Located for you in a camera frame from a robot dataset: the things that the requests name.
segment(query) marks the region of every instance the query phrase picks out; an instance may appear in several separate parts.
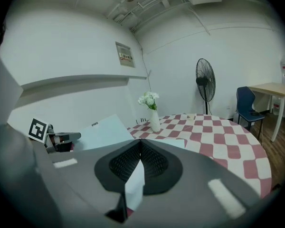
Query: vase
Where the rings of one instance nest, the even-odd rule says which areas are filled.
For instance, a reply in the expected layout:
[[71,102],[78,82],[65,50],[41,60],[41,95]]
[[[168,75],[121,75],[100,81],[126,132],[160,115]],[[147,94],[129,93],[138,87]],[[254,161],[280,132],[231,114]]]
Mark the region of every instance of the vase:
[[150,124],[153,132],[159,132],[161,130],[160,119],[158,117],[156,110],[150,110],[151,117],[150,117]]

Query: chair seat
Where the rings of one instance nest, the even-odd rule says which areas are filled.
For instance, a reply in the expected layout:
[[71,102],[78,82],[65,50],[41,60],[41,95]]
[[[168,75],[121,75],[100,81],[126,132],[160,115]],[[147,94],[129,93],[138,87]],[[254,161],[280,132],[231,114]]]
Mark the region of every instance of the chair seat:
[[243,117],[247,122],[256,122],[265,118],[264,115],[253,116],[249,111],[247,112],[238,112],[238,114]]

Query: round table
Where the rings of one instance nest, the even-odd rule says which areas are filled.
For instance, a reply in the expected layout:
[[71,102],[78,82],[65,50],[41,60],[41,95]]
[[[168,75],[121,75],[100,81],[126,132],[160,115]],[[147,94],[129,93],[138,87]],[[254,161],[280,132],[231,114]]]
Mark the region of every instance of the round table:
[[266,152],[245,128],[217,116],[177,114],[160,118],[154,133],[150,122],[128,131],[133,138],[184,139],[185,149],[204,154],[248,183],[261,198],[271,190],[271,170]]

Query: fan pole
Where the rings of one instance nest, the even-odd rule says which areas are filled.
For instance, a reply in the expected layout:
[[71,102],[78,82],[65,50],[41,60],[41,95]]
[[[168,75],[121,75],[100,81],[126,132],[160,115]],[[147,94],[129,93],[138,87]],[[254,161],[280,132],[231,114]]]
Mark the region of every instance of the fan pole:
[[207,104],[206,87],[203,86],[203,88],[204,88],[204,96],[205,96],[206,115],[208,115],[208,104]]

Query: fan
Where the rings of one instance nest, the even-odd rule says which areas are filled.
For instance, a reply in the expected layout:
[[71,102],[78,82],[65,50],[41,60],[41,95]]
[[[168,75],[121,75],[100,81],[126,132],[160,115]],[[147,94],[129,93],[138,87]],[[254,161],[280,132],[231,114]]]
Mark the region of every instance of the fan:
[[196,83],[199,93],[205,101],[206,114],[208,114],[208,102],[213,99],[215,93],[215,76],[210,63],[201,58],[196,64]]

